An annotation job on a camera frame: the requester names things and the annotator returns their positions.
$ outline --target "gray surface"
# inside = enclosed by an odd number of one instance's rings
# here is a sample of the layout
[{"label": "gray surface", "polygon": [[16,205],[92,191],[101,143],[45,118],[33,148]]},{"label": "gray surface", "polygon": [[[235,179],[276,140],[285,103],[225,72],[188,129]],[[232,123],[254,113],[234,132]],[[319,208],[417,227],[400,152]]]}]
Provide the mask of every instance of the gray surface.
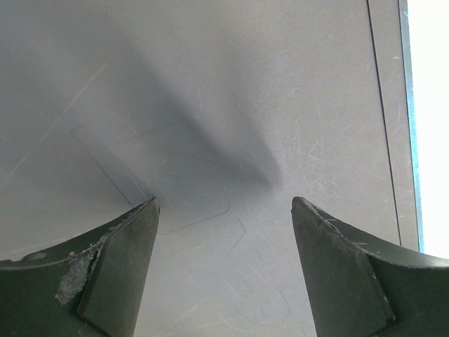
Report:
[{"label": "gray surface", "polygon": [[2,257],[155,194],[136,336],[314,336],[291,199],[398,243],[365,1],[1,7]]},{"label": "gray surface", "polygon": [[402,246],[418,250],[406,84],[397,0],[369,1]]}]

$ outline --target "scratched surface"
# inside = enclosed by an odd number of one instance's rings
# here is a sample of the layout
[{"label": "scratched surface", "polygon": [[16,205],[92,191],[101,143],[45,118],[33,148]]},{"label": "scratched surface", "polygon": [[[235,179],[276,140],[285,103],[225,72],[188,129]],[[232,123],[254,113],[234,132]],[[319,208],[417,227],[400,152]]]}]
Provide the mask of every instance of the scratched surface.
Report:
[{"label": "scratched surface", "polygon": [[8,1],[0,257],[156,195],[136,336],[315,336],[301,195],[398,243],[366,1]]}]

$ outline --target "black plastic part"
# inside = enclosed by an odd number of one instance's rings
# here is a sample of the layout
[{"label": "black plastic part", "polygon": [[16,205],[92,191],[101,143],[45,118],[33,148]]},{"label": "black plastic part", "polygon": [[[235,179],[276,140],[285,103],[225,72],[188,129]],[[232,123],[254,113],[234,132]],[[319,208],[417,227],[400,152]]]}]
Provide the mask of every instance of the black plastic part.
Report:
[{"label": "black plastic part", "polygon": [[449,336],[449,260],[374,237],[303,198],[292,216],[318,337]]},{"label": "black plastic part", "polygon": [[0,261],[0,336],[131,337],[158,223],[152,199],[67,242]]}]

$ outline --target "black line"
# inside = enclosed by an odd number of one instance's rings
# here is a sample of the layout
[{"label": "black line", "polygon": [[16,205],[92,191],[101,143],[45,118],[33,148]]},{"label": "black line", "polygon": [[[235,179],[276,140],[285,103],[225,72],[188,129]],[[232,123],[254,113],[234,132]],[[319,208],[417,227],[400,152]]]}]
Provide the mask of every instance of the black line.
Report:
[{"label": "black line", "polygon": [[384,132],[385,132],[385,140],[387,142],[388,163],[390,166],[391,188],[393,190],[394,210],[396,212],[396,224],[398,226],[399,244],[402,246],[401,229],[399,228],[398,205],[396,203],[396,190],[394,188],[393,169],[391,167],[391,155],[390,155],[390,146],[389,146],[389,142],[388,142],[387,123],[385,121],[384,98],[382,96],[382,87],[380,85],[379,66],[377,65],[377,54],[376,54],[376,46],[375,46],[375,42],[374,42],[373,23],[371,22],[370,0],[366,0],[366,7],[368,8],[368,19],[370,21],[371,41],[373,43],[373,53],[374,53],[374,62],[375,62],[375,66],[376,66],[377,86],[379,88],[380,106],[382,109],[382,118],[384,119]]}]

